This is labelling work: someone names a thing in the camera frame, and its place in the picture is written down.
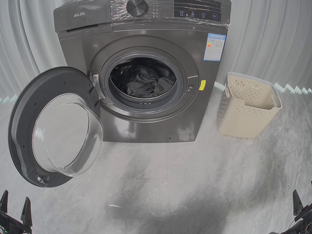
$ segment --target energy label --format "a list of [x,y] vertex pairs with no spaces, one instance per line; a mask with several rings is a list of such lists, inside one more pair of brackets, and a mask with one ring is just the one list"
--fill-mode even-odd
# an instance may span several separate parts
[[204,60],[221,60],[225,37],[225,35],[208,34]]

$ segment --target basket handle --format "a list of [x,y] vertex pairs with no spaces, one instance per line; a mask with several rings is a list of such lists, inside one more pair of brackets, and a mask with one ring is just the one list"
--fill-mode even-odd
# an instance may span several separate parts
[[225,83],[225,95],[227,96],[227,98],[229,98],[230,97],[230,92],[229,92],[229,89],[228,89],[228,87],[227,87],[227,83]]
[[274,95],[271,95],[274,106],[277,107],[276,97]]

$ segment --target open door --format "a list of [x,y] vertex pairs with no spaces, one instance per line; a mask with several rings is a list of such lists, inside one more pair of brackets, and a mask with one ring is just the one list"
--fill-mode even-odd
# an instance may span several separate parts
[[35,77],[19,95],[9,122],[9,150],[29,183],[56,187],[88,170],[103,140],[99,96],[71,67]]

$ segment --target beige laundry basket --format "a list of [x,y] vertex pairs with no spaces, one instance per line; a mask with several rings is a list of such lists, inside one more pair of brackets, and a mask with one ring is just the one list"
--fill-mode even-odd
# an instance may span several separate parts
[[229,72],[217,114],[218,130],[224,135],[255,138],[281,108],[271,83]]

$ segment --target gray washing machine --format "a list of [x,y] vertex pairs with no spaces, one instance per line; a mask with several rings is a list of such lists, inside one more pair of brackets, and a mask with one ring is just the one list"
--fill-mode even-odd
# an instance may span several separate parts
[[69,67],[41,73],[16,101],[8,139],[20,174],[53,187],[86,171],[102,141],[194,141],[230,11],[229,0],[72,0],[55,9]]

